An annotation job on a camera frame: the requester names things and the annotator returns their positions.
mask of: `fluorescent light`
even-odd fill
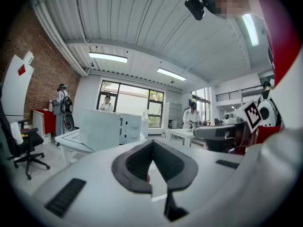
[[[248,33],[250,35],[250,40],[251,40],[252,46],[258,45],[259,39],[258,39],[255,23],[254,23],[254,20],[252,19],[251,14],[244,14],[244,15],[242,15],[242,18],[244,20],[244,23],[245,23]]]
[[[100,59],[105,59],[105,60],[112,60],[112,61],[119,61],[119,62],[127,63],[127,57],[118,56],[118,55],[89,52],[89,56],[92,58],[100,58]]]
[[[182,76],[179,76],[179,75],[177,75],[177,74],[175,74],[175,73],[173,73],[173,72],[170,72],[170,71],[168,71],[168,70],[164,70],[164,69],[162,69],[162,68],[159,68],[159,69],[157,70],[157,72],[163,73],[163,74],[168,75],[168,76],[171,76],[171,77],[173,77],[173,78],[177,78],[177,79],[179,79],[179,80],[181,80],[181,81],[186,80],[186,78],[184,78],[184,77],[182,77]]]

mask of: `brick wall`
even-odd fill
[[[16,15],[1,45],[1,80],[13,55],[16,54],[23,59],[27,51],[33,53],[31,66],[35,70],[27,90],[24,118],[31,117],[32,108],[48,108],[48,101],[57,97],[56,90],[61,83],[67,85],[67,92],[74,100],[80,76],[48,38],[29,3],[26,3]]]

